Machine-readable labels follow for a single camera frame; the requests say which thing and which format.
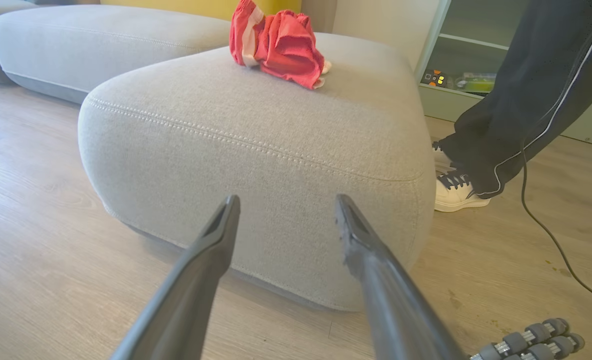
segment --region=shoe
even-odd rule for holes
[[[454,170],[454,167],[451,166],[451,159],[442,151],[440,143],[434,141],[431,146],[433,147],[433,162],[436,164],[436,170],[443,174]]]
[[[452,213],[464,208],[486,207],[488,204],[488,198],[476,195],[469,175],[464,171],[456,169],[436,178],[435,210]]]

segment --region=black pants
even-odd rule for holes
[[[592,0],[531,0],[494,90],[462,114],[456,132],[440,141],[469,175],[478,196],[500,194],[520,172],[524,137],[531,159],[591,105],[592,51],[585,59],[591,44]],[[556,111],[553,105],[583,60]]]

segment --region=white piping on pants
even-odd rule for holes
[[[540,137],[542,137],[545,133],[547,133],[549,131],[549,128],[551,128],[551,124],[554,122],[554,118],[556,117],[556,114],[558,114],[558,111],[560,110],[560,107],[565,103],[565,99],[567,98],[567,95],[569,94],[569,91],[572,89],[572,87],[574,86],[574,83],[578,79],[578,75],[580,75],[580,71],[582,70],[582,67],[584,66],[584,63],[587,61],[587,59],[591,55],[591,51],[592,51],[592,43],[591,43],[591,46],[589,47],[589,50],[587,50],[587,54],[585,55],[584,59],[582,60],[582,63],[580,64],[578,70],[576,71],[576,73],[574,75],[574,79],[572,79],[572,82],[569,84],[569,86],[565,90],[565,93],[563,94],[563,97],[561,98],[560,102],[558,103],[558,107],[556,108],[556,111],[554,111],[554,114],[551,116],[551,119],[549,120],[549,124],[547,125],[547,128],[542,132],[542,134],[538,135],[529,144],[527,144],[527,146],[524,147],[523,151],[526,150],[529,146],[531,146],[531,144],[533,144],[535,141],[537,141],[538,139],[540,139]],[[501,189],[501,187],[502,187],[502,183],[500,182],[500,178],[498,177],[498,172],[497,172],[498,167],[501,166],[502,164],[505,164],[506,162],[510,161],[511,159],[517,157],[518,155],[520,155],[520,153],[521,152],[516,153],[512,157],[506,159],[505,161],[501,162],[500,164],[497,164],[494,167],[494,174],[495,174],[496,180],[498,182],[498,189],[496,191],[490,191],[490,192],[486,192],[486,193],[479,193],[477,195],[480,196],[480,195],[487,195],[487,194],[495,194],[495,193],[499,192],[500,189]]]

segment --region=yellow furniture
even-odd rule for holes
[[[300,0],[254,0],[254,2],[266,15],[275,14],[284,9],[300,12]],[[238,0],[101,0],[101,4],[171,10],[231,20]]]

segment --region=black shoelace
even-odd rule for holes
[[[462,169],[456,169],[453,171],[449,171],[448,173],[443,173],[442,175],[438,176],[438,180],[447,188],[451,189],[451,187],[464,187],[465,185],[469,185],[471,181],[469,180],[469,175],[465,174]]]

